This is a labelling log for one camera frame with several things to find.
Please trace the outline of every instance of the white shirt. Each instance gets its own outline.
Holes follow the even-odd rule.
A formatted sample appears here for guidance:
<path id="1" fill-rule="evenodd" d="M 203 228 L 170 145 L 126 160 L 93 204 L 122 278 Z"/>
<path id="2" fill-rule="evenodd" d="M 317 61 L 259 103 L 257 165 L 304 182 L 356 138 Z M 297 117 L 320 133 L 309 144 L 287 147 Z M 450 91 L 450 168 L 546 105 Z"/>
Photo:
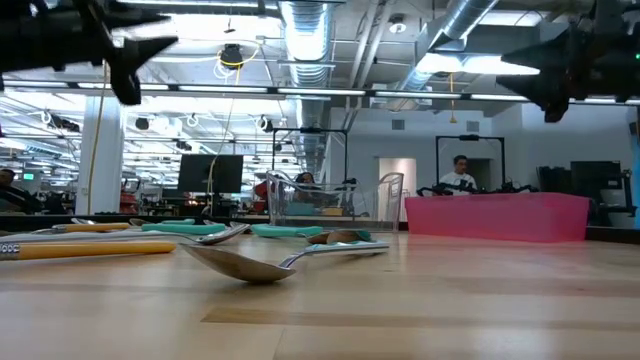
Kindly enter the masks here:
<path id="1" fill-rule="evenodd" d="M 465 186 L 468 186 L 468 184 L 471 184 L 471 186 L 473 186 L 474 189 L 477 189 L 478 187 L 476 186 L 476 180 L 473 178 L 473 176 L 469 175 L 469 174 L 456 174 L 455 172 L 450 172 L 447 175 L 443 176 L 440 179 L 441 183 L 445 183 L 445 184 L 450 184 L 450 185 L 460 185 L 460 183 L 462 182 L 462 180 L 465 180 L 467 182 L 467 184 L 465 184 Z M 458 196 L 458 195 L 469 195 L 468 192 L 466 191 L 458 191 L 458 190 L 453 190 L 453 189 L 448 189 L 449 191 L 453 192 L 453 195 Z"/>

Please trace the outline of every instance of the white column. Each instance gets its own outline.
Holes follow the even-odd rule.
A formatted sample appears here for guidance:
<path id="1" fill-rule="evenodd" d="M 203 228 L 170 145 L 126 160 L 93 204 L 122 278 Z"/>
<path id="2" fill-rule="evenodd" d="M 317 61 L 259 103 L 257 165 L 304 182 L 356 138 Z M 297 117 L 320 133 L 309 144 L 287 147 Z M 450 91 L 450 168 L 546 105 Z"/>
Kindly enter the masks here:
<path id="1" fill-rule="evenodd" d="M 120 207 L 120 181 L 122 178 L 122 152 L 127 112 L 116 98 L 105 98 L 100 130 L 96 128 L 100 112 L 100 98 L 87 97 L 80 156 L 80 177 L 76 197 L 76 214 L 118 212 Z M 89 173 L 93 157 L 91 209 L 89 209 Z"/>

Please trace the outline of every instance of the doorway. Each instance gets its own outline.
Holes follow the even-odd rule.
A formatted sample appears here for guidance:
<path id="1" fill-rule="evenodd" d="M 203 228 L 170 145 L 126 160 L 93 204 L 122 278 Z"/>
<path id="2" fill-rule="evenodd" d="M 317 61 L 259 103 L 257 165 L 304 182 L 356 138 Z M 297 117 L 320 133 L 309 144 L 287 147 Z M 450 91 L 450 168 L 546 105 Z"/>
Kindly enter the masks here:
<path id="1" fill-rule="evenodd" d="M 491 159 L 467 159 L 467 174 L 473 176 L 476 180 L 478 189 L 492 188 L 491 178 Z"/>
<path id="2" fill-rule="evenodd" d="M 379 176 L 382 179 L 388 173 L 397 172 L 404 174 L 402 182 L 402 201 L 400 203 L 400 221 L 407 221 L 407 214 L 404 209 L 404 199 L 408 196 L 414 196 L 416 193 L 417 169 L 416 159 L 413 158 L 379 158 Z M 380 194 L 379 204 L 386 204 L 385 194 Z M 379 218 L 384 218 L 386 209 L 380 206 L 378 208 Z"/>

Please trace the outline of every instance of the desk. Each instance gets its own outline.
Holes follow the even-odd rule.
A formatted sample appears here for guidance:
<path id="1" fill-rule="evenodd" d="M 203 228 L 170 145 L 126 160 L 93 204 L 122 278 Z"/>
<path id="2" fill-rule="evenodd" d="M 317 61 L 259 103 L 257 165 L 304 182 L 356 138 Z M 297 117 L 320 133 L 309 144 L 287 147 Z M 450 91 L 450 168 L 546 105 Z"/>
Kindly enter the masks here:
<path id="1" fill-rule="evenodd" d="M 640 358 L 638 247 L 392 241 L 301 260 L 273 286 L 182 250 L 0 263 L 2 359 Z M 222 246 L 278 262 L 304 242 Z"/>

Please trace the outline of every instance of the ceiling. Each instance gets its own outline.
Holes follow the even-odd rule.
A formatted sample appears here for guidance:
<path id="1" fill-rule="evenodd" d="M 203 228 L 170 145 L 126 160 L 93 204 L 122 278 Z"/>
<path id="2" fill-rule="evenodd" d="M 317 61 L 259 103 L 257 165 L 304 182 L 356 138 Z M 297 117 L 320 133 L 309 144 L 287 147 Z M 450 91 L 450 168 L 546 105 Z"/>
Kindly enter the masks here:
<path id="1" fill-rule="evenodd" d="M 415 43 L 419 40 L 424 24 L 445 14 L 447 0 L 417 1 L 397 0 L 391 13 L 403 14 L 406 30 L 394 34 L 385 30 L 379 47 L 375 49 L 376 61 L 366 75 L 365 87 L 375 84 L 395 86 L 415 63 Z M 180 1 L 171 1 L 180 7 Z M 331 32 L 331 58 L 334 65 L 330 73 L 329 87 L 345 87 L 351 74 L 358 49 L 358 29 L 364 21 L 369 0 L 349 0 L 336 5 Z M 512 28 L 533 27 L 540 21 L 566 21 L 566 14 L 588 9 L 590 1 L 500 1 L 482 20 L 482 25 Z M 142 83 L 178 84 L 227 84 L 292 86 L 287 60 L 287 48 L 283 39 L 282 22 L 276 18 L 253 16 L 211 15 L 207 6 L 191 6 L 191 14 L 173 15 L 171 21 L 137 29 L 119 30 L 114 39 L 142 38 L 159 35 L 178 35 L 180 41 L 165 53 L 148 62 L 140 71 Z M 378 21 L 379 26 L 386 26 Z M 240 44 L 246 58 L 252 58 L 242 70 L 227 72 L 218 64 L 217 55 L 225 44 Z M 68 66 L 65 72 L 38 69 L 4 74 L 5 80 L 39 80 L 66 82 L 101 82 L 101 68 L 89 64 Z M 427 83 L 438 91 L 481 91 L 504 93 L 496 87 L 495 76 L 469 73 L 449 77 L 432 77 Z M 79 154 L 82 144 L 80 134 L 56 129 L 48 124 L 50 114 L 77 123 L 82 128 L 85 96 L 81 94 L 46 94 L 39 92 L 10 92 L 0 97 L 0 121 L 5 134 L 14 136 L 69 135 L 70 139 L 4 139 L 0 142 L 0 166 L 19 169 L 41 169 L 52 183 L 63 183 L 77 178 Z M 340 105 L 334 100 L 333 106 Z M 463 102 L 456 110 L 483 111 L 491 116 L 504 110 L 504 104 L 487 102 Z M 450 101 L 434 101 L 429 110 L 438 113 L 450 109 Z M 131 176 L 142 176 L 150 181 L 175 184 L 179 156 L 183 150 L 170 140 L 178 132 L 190 141 L 200 153 L 246 154 L 246 177 L 254 172 L 264 172 L 271 166 L 271 134 L 259 129 L 260 119 L 269 119 L 276 127 L 297 127 L 296 102 L 291 99 L 229 99 L 145 96 L 139 106 L 126 108 L 128 113 L 124 170 Z M 136 128 L 139 117 L 151 119 L 149 130 Z M 278 133 L 283 138 L 286 133 Z M 166 141 L 143 138 L 166 137 Z M 240 140 L 221 145 L 221 139 Z M 295 133 L 286 139 L 279 152 L 278 166 L 291 174 L 304 168 L 305 146 Z M 323 141 L 317 141 L 322 150 Z"/>

